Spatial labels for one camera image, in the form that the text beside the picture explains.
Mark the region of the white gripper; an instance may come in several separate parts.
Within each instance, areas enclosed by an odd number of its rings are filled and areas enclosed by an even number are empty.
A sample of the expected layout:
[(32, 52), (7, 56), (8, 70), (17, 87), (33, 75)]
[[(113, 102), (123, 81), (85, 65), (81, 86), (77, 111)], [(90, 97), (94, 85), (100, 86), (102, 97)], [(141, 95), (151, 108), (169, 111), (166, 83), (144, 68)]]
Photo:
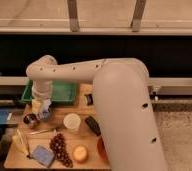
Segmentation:
[(52, 81), (34, 81), (32, 86), (32, 113), (38, 114), (42, 107), (42, 102), (52, 97), (53, 82)]

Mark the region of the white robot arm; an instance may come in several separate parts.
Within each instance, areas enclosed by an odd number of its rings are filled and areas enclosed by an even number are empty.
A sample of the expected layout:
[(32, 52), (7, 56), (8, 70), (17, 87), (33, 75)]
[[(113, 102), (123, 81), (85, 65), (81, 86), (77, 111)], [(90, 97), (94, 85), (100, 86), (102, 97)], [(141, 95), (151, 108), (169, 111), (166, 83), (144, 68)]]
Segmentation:
[(112, 171), (168, 171), (150, 101), (149, 72), (135, 58), (59, 65), (45, 55), (28, 65), (33, 97), (51, 97), (54, 80), (88, 83)]

